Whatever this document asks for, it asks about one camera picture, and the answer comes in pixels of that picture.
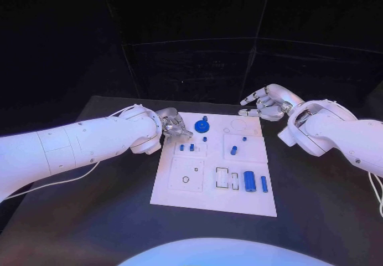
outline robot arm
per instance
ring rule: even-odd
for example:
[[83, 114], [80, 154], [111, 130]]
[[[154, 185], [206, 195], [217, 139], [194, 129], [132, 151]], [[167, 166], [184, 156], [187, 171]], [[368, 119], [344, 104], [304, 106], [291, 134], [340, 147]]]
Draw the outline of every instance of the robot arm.
[[278, 121], [286, 113], [289, 119], [278, 137], [288, 146], [298, 144], [314, 156], [321, 156], [331, 148], [337, 148], [354, 166], [383, 176], [380, 121], [357, 120], [352, 113], [332, 101], [304, 102], [276, 84], [257, 90], [240, 104], [253, 100], [257, 109], [242, 109], [239, 115]]
[[152, 112], [134, 105], [121, 111], [118, 117], [0, 138], [0, 202], [29, 183], [122, 154], [128, 148], [135, 154], [154, 153], [161, 148], [162, 131], [167, 136], [193, 136], [174, 108]]

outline cable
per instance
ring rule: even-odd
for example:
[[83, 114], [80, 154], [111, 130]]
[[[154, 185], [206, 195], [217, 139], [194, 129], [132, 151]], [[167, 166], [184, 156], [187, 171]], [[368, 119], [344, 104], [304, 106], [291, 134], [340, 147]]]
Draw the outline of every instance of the cable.
[[380, 212], [380, 215], [383, 217], [383, 184], [381, 184], [378, 176], [376, 174], [373, 174], [373, 175], [374, 175], [377, 182], [378, 182], [378, 185], [380, 185], [381, 197], [378, 196], [377, 188], [376, 188], [374, 183], [373, 183], [371, 173], [368, 172], [370, 183], [371, 183], [374, 195], [377, 196], [377, 201], [378, 201], [378, 212]]
[[[132, 107], [134, 107], [134, 105], [129, 106], [129, 107], [122, 108], [119, 111], [116, 111], [115, 113], [112, 113], [112, 114], [109, 115], [109, 117], [113, 116], [113, 115], [116, 115], [119, 112], [125, 112], [125, 111], [126, 111], [129, 108], [132, 108]], [[18, 193], [18, 194], [16, 194], [16, 195], [8, 196], [4, 200], [8, 200], [10, 198], [14, 198], [14, 197], [17, 197], [17, 196], [20, 196], [20, 195], [23, 195], [23, 194], [31, 192], [33, 190], [37, 190], [37, 189], [43, 188], [43, 187], [47, 187], [47, 186], [52, 186], [52, 185], [57, 185], [57, 184], [63, 184], [63, 183], [72, 182], [72, 181], [75, 181], [75, 180], [79, 180], [80, 178], [83, 178], [83, 177], [85, 177], [85, 176], [93, 171], [93, 169], [96, 168], [98, 164], [99, 164], [99, 162], [93, 165], [93, 167], [92, 167], [92, 169], [88, 171], [88, 173], [86, 173], [85, 175], [82, 175], [80, 177], [76, 177], [76, 178], [73, 178], [73, 179], [69, 179], [69, 180], [65, 180], [65, 181], [60, 181], [60, 182], [54, 182], [54, 183], [46, 184], [46, 185], [43, 185], [43, 186], [40, 186], [40, 187], [36, 187], [36, 188], [33, 188], [31, 190], [27, 190], [27, 191], [21, 192], [21, 193]]]

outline dark background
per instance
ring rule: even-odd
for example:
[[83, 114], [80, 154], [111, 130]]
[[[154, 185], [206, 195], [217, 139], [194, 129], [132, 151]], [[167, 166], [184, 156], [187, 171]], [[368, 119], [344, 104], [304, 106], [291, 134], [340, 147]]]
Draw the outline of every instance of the dark background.
[[0, 3], [0, 135], [73, 122], [92, 95], [236, 104], [269, 83], [381, 119], [381, 1]]

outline table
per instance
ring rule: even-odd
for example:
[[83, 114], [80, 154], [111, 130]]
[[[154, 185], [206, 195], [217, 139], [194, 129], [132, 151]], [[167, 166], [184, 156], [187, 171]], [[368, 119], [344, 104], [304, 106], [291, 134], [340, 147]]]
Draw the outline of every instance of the table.
[[[134, 103], [160, 110], [234, 115], [240, 106], [93, 96], [77, 120]], [[367, 173], [341, 153], [321, 157], [288, 147], [280, 122], [260, 121], [278, 217], [149, 205], [160, 151], [101, 162], [80, 180], [27, 194], [0, 235], [0, 265], [116, 265], [187, 238], [221, 237], [276, 245], [335, 265], [381, 265], [381, 218]], [[36, 182], [77, 177], [90, 166]]]

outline blue part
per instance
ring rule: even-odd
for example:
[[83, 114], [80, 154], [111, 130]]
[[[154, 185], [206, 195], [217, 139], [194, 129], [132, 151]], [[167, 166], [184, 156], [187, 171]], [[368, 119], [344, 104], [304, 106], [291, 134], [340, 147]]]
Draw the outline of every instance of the blue part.
[[194, 124], [194, 129], [198, 133], [206, 133], [210, 129], [210, 125], [207, 123], [207, 117], [204, 116], [200, 121]]
[[233, 146], [232, 151], [230, 151], [230, 155], [234, 155], [236, 153], [237, 153], [237, 147]]
[[260, 176], [260, 181], [262, 181], [262, 189], [263, 189], [263, 192], [269, 192], [268, 191], [268, 183], [266, 183], [266, 177], [265, 176]]
[[246, 171], [243, 173], [243, 175], [244, 175], [244, 190], [246, 190], [246, 192], [255, 192], [256, 191], [256, 187], [255, 187], [253, 172], [252, 171]]

